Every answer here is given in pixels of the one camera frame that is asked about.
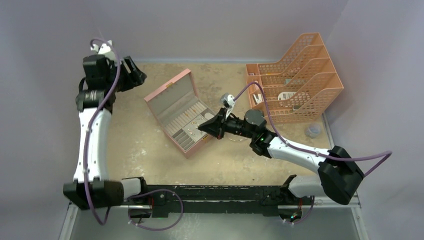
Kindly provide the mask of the pink jewelry box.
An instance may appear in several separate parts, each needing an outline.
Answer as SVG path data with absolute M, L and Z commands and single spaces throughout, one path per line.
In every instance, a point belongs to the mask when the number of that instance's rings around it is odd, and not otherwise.
M 198 130 L 208 120 L 205 113 L 216 113 L 200 100 L 190 69 L 185 69 L 148 94 L 146 102 L 164 134 L 190 158 L 212 137 Z

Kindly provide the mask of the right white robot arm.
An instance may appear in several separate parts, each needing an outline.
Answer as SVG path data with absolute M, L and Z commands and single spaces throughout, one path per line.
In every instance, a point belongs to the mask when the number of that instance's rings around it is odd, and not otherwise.
M 267 129 L 262 111 L 250 109 L 243 119 L 232 113 L 226 116 L 226 113 L 227 110 L 221 108 L 213 118 L 200 124 L 198 130 L 217 139 L 226 133 L 249 138 L 249 146 L 255 154 L 285 160 L 316 174 L 315 177 L 295 176 L 290 180 L 280 191 L 284 202 L 292 204 L 301 197 L 325 195 L 341 205 L 350 203 L 365 175 L 350 157 L 347 161 L 332 159 L 340 155 L 347 157 L 343 148 L 314 148 L 300 143 L 290 146 L 288 140 L 282 141 Z

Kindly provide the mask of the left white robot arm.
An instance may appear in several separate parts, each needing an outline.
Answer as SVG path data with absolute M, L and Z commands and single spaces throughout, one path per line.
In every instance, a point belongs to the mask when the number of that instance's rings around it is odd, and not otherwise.
M 95 208 L 119 206 L 124 201 L 124 185 L 110 180 L 107 170 L 107 134 L 117 92 L 125 92 L 142 85 L 147 75 L 130 56 L 120 65 L 105 55 L 94 54 L 83 58 L 85 76 L 78 85 L 75 98 L 80 121 L 78 163 L 72 182 L 65 183 L 62 192 L 82 210 L 89 209 L 84 185 L 88 174 L 88 191 Z

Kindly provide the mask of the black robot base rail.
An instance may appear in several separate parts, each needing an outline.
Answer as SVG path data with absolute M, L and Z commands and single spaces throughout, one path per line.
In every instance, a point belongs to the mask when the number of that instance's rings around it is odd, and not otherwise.
M 143 184 L 138 196 L 125 199 L 123 206 L 146 209 L 153 218 L 171 213 L 259 214 L 264 217 L 295 218 L 312 197 L 296 197 L 289 191 L 291 175 L 283 185 L 163 185 Z

